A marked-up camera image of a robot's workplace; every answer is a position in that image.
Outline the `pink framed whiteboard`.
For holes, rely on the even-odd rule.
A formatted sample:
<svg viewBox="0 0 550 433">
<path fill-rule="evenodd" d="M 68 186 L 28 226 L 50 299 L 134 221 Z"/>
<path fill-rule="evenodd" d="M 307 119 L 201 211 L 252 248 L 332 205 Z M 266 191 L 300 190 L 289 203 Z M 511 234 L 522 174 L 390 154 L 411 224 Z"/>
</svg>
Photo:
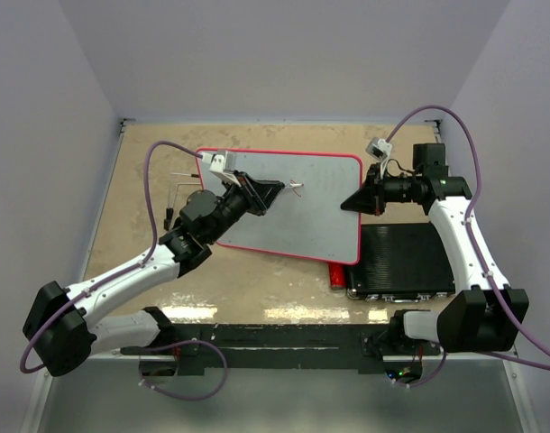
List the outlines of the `pink framed whiteboard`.
<svg viewBox="0 0 550 433">
<path fill-rule="evenodd" d="M 264 216 L 246 214 L 217 241 L 224 247 L 326 263 L 360 259 L 361 216 L 341 203 L 361 185 L 363 164 L 349 153 L 229 149 L 234 168 L 257 180 L 303 183 L 284 189 Z"/>
</svg>

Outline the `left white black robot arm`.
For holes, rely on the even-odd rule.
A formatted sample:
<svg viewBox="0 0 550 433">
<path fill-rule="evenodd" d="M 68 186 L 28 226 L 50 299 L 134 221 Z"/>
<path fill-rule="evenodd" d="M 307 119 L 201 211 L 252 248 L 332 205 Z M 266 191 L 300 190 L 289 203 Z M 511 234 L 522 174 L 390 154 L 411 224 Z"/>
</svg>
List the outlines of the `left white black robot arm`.
<svg viewBox="0 0 550 433">
<path fill-rule="evenodd" d="M 23 325 L 27 349 L 42 368 L 58 377 L 72 372 L 91 355 L 127 346 L 154 354 L 173 343 L 172 325 L 157 308 L 118 318 L 111 312 L 145 291 L 195 270 L 214 244 L 244 215 L 264 216 L 286 188 L 278 180 L 255 180 L 235 171 L 224 180 L 221 196 L 208 189 L 192 193 L 173 227 L 141 255 L 93 280 L 62 288 L 42 286 Z"/>
</svg>

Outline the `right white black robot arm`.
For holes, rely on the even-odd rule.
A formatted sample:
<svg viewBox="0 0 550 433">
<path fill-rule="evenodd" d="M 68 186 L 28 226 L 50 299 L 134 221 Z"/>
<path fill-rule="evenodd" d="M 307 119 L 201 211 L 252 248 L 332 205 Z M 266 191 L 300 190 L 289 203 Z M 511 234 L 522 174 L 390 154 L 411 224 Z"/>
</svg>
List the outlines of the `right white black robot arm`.
<svg viewBox="0 0 550 433">
<path fill-rule="evenodd" d="M 450 175 L 441 143 L 414 145 L 413 169 L 398 177 L 387 173 L 391 150 L 386 140 L 371 140 L 366 151 L 376 163 L 341 208 L 379 216 L 389 203 L 420 205 L 442 241 L 455 295 L 440 312 L 397 311 L 390 320 L 390 348 L 406 355 L 424 340 L 448 353 L 508 351 L 518 335 L 516 324 L 527 313 L 528 296 L 522 289 L 511 288 L 494 265 L 470 208 L 467 181 Z"/>
</svg>

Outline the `black ribbed case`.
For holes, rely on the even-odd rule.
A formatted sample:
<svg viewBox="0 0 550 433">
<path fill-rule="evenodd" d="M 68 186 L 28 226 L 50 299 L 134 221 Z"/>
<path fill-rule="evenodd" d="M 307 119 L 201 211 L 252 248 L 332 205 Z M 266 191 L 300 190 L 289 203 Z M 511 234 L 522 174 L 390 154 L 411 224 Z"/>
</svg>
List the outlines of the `black ribbed case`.
<svg viewBox="0 0 550 433">
<path fill-rule="evenodd" d="M 363 225 L 360 260 L 339 275 L 356 300 L 414 302 L 455 294 L 443 243 L 430 223 Z"/>
</svg>

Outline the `red glitter microphone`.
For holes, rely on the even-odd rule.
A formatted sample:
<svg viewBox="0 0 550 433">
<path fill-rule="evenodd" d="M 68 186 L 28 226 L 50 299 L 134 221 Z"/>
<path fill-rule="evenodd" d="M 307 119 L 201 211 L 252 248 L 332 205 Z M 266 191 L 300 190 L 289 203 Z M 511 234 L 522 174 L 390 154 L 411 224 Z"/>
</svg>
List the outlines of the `red glitter microphone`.
<svg viewBox="0 0 550 433">
<path fill-rule="evenodd" d="M 344 266 L 340 263 L 329 263 L 329 283 L 332 290 L 345 289 Z"/>
</svg>

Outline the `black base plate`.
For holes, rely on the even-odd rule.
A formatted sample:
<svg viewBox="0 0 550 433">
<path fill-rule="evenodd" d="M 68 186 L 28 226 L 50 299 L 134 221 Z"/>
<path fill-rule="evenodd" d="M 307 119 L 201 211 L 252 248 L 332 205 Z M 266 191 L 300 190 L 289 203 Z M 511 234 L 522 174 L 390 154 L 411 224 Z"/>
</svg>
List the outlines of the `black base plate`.
<svg viewBox="0 0 550 433">
<path fill-rule="evenodd" d="M 438 356 L 428 343 L 389 340 L 386 325 L 219 325 L 177 324 L 178 341 L 198 340 L 179 349 L 178 374 L 206 369 L 352 370 L 381 374 L 384 365 L 404 367 L 412 358 Z M 208 342 L 221 354 L 202 345 Z"/>
</svg>

